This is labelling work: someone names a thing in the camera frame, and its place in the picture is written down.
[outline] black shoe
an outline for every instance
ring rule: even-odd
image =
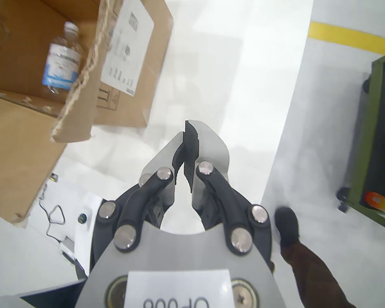
[[[299,241],[298,220],[289,207],[279,207],[275,211],[275,225],[281,235],[281,247],[289,247]]]

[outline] white label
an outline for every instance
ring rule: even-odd
[[[59,44],[51,44],[48,51],[43,84],[70,89],[78,77],[80,54]]]
[[[101,82],[134,96],[154,22],[141,0],[124,0],[101,72]]]
[[[124,308],[234,308],[229,271],[130,271]]]

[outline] cart wheel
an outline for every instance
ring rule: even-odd
[[[371,76],[369,76],[369,78],[366,79],[362,84],[362,90],[364,91],[365,94],[369,94],[370,92],[370,81],[371,81]]]
[[[338,209],[340,211],[342,211],[343,213],[346,213],[348,210],[348,206],[346,205],[346,201],[348,198],[349,190],[350,189],[347,187],[342,187],[342,188],[339,188],[337,191],[337,199],[340,202]]]

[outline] black cable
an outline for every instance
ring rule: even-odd
[[[56,240],[58,243],[61,243],[61,240],[59,240],[58,238],[54,237],[53,235],[50,235],[48,232],[49,232],[50,227],[51,227],[52,224],[60,225],[60,226],[62,226],[62,225],[65,224],[65,217],[64,217],[63,209],[62,209],[62,208],[60,207],[60,205],[58,204],[58,205],[56,205],[56,206],[53,208],[52,211],[50,211],[50,213],[47,212],[47,210],[41,205],[41,201],[44,200],[44,193],[46,192],[46,190],[47,190],[47,184],[44,186],[43,192],[41,193],[41,196],[40,196],[39,199],[38,199],[38,205],[40,206],[41,209],[44,210],[44,212],[46,213],[46,216],[47,216],[47,220],[48,220],[48,227],[47,227],[46,235],[47,235],[48,237],[53,238],[53,239]],[[53,220],[51,219],[51,214],[53,214],[53,213],[57,210],[57,208],[59,208],[60,211],[61,211],[61,213],[62,213],[62,216],[63,216],[63,222],[53,221]]]

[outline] yellow floor line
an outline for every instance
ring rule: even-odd
[[[308,37],[385,55],[385,37],[312,21]]]

